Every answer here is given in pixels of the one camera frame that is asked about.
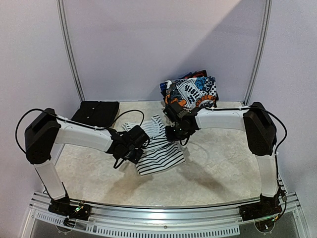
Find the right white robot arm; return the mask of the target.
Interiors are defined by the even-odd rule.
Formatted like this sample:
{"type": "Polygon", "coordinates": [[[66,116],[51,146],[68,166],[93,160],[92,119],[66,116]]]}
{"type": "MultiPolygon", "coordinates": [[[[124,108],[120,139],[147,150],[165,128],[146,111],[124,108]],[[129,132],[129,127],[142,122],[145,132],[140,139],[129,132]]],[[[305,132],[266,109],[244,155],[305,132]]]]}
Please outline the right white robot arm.
{"type": "Polygon", "coordinates": [[[233,129],[246,134],[248,148],[255,155],[261,178],[261,195],[266,197],[256,206],[260,216],[275,209],[271,198],[278,193],[277,181],[277,128],[268,111],[260,102],[237,108],[185,109],[178,103],[166,105],[164,114],[171,122],[165,129],[170,141],[187,140],[201,129],[233,129]]]}

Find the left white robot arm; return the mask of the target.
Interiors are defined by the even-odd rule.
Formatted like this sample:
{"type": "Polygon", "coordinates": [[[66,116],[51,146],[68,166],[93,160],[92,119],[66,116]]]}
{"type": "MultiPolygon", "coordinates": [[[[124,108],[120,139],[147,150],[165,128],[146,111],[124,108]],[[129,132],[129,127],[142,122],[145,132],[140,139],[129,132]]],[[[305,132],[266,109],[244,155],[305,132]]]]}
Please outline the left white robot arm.
{"type": "Polygon", "coordinates": [[[40,112],[25,129],[25,155],[35,167],[49,197],[55,200],[55,208],[63,215],[70,215],[74,208],[66,199],[66,189],[51,161],[54,144],[71,144],[111,154],[115,158],[113,167],[117,169],[124,161],[138,163],[145,144],[150,141],[139,125],[129,131],[116,131],[69,120],[56,115],[51,108],[40,112]]]}

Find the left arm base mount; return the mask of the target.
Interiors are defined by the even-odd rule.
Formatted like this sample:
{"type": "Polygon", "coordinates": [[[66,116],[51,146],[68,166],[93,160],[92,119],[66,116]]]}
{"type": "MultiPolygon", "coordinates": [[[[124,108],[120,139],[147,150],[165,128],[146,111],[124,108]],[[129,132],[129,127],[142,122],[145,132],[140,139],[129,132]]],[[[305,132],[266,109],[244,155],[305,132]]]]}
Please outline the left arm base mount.
{"type": "Polygon", "coordinates": [[[61,201],[51,200],[48,211],[64,216],[62,224],[74,228],[77,220],[88,221],[91,209],[91,205],[83,201],[80,201],[78,205],[71,205],[70,200],[63,198],[61,201]]]}

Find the black white striped tank top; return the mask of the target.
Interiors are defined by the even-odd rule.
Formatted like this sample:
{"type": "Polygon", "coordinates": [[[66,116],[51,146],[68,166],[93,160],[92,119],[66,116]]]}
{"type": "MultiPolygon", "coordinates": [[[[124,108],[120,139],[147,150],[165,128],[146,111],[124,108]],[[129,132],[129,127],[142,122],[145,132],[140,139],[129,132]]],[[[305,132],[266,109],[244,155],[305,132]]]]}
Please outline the black white striped tank top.
{"type": "Polygon", "coordinates": [[[165,124],[159,115],[143,122],[141,129],[149,136],[150,141],[145,143],[143,154],[136,164],[139,175],[162,172],[185,162],[179,145],[167,140],[165,124]]]}

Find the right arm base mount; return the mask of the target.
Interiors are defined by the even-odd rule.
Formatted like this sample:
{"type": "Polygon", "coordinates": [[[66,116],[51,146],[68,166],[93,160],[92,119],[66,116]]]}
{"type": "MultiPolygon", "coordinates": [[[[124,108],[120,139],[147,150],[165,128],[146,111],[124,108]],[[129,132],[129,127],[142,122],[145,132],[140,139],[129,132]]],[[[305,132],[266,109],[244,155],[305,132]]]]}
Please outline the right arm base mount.
{"type": "Polygon", "coordinates": [[[241,205],[239,214],[243,221],[254,221],[256,229],[263,234],[271,233],[276,222],[287,208],[287,196],[284,190],[274,197],[260,195],[260,201],[241,205]]]}

